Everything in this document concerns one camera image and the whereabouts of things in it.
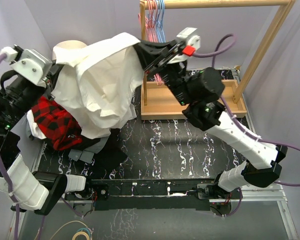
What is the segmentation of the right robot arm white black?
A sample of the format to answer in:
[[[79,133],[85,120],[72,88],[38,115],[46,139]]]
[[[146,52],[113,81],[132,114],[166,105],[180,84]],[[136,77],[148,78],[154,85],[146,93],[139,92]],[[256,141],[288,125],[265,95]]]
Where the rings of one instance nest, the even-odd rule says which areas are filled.
[[[145,74],[159,74],[178,103],[182,114],[196,128],[231,146],[245,157],[240,165],[218,174],[214,182],[198,193],[220,199],[243,186],[266,188],[279,179],[280,162],[287,147],[263,140],[238,122],[223,102],[225,85],[214,67],[187,74],[187,60],[200,47],[199,40],[158,43],[141,40],[133,45]]]

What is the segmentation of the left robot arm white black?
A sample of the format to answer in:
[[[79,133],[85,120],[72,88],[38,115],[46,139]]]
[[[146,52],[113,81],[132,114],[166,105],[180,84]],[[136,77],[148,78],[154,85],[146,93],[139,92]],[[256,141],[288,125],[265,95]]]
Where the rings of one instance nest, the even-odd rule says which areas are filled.
[[[11,210],[46,216],[65,194],[89,199],[94,188],[82,175],[31,171],[18,147],[20,137],[12,131],[38,99],[53,90],[61,67],[18,45],[0,51],[2,62],[10,70],[0,77],[0,192],[11,200]]]

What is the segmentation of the white shirt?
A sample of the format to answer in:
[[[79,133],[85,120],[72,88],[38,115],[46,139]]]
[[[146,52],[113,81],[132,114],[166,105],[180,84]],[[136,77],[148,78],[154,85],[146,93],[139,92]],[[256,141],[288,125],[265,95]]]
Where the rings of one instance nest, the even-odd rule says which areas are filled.
[[[54,101],[75,118],[84,137],[107,137],[136,117],[131,101],[144,77],[134,49],[140,41],[122,32],[80,49],[55,48],[55,62],[64,67]]]

